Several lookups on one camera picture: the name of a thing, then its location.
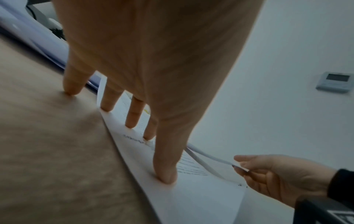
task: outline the black sleeve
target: black sleeve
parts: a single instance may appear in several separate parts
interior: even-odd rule
[[[328,187],[328,197],[354,207],[354,172],[340,169]]]

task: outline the display screen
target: display screen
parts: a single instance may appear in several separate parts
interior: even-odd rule
[[[328,74],[327,78],[328,80],[335,80],[335,81],[342,81],[342,82],[347,82],[349,80],[349,75],[335,75],[335,74]]]

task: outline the beige table surface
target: beige table surface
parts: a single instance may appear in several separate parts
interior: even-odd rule
[[[0,223],[157,223],[84,89],[0,36]]]

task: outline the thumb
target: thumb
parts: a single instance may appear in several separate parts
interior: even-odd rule
[[[194,125],[186,125],[186,122],[176,119],[158,122],[153,164],[156,175],[162,182],[176,182],[176,165],[193,128]]]
[[[273,169],[276,163],[276,157],[273,155],[259,155],[247,162],[240,162],[240,165],[249,170],[265,169],[274,171]]]

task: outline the thermostat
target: thermostat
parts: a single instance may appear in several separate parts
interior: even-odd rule
[[[316,89],[347,93],[354,86],[354,74],[325,72],[321,76]]]

